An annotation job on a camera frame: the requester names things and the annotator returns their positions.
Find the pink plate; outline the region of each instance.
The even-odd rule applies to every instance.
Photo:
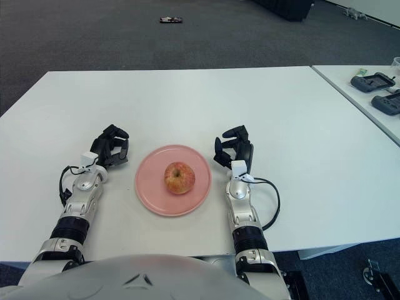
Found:
[[[185,194],[167,190],[164,172],[175,161],[186,163],[194,171],[196,181]],[[140,164],[135,178],[136,194],[144,206],[162,216],[181,216],[200,206],[211,187],[211,171],[207,161],[196,150],[182,145],[168,145],[154,150]]]

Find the red apple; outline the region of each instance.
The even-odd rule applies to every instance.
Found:
[[[184,194],[194,186],[194,172],[184,162],[173,162],[164,173],[164,182],[168,190],[174,194]]]

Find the white table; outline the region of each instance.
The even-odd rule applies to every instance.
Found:
[[[390,66],[313,66],[312,68],[400,146],[400,115],[388,116],[371,104],[373,97],[390,94],[387,91],[366,94],[350,85],[351,78],[356,75],[360,68],[363,68],[368,70],[366,76],[373,75],[376,72],[384,73],[390,78],[396,76],[396,86],[400,89],[400,72],[398,70]]]
[[[400,149],[310,67],[49,72],[0,118],[0,261],[33,258],[61,212],[61,170],[111,123],[130,134],[129,162],[109,171],[87,260],[233,253],[227,169],[213,147],[242,124],[254,144],[252,174],[281,193],[265,232],[270,250],[400,236]],[[176,143],[208,160],[211,191],[192,213],[161,217],[138,200],[134,175],[150,151]],[[252,196],[265,223],[273,190],[257,186]]]

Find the white tabletop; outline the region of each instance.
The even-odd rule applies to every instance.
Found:
[[[313,66],[327,82],[332,84],[340,93],[348,98],[372,122],[381,128],[393,141],[400,146],[400,115],[388,116],[372,106],[371,100],[375,96],[388,96],[387,91],[365,93],[350,85],[350,80],[360,68],[367,69],[366,76],[381,72],[394,79],[400,89],[400,72],[391,66]]]
[[[62,209],[61,170],[111,123],[130,134],[129,162],[109,170],[87,260],[233,253],[227,169],[213,147],[242,124],[252,174],[281,193],[265,232],[272,251],[400,236],[400,148],[310,67],[49,72],[0,118],[0,261],[33,258]],[[197,149],[212,171],[205,202],[181,217],[153,214],[134,191],[141,160],[166,144]],[[266,223],[273,190],[258,185],[252,196]]]

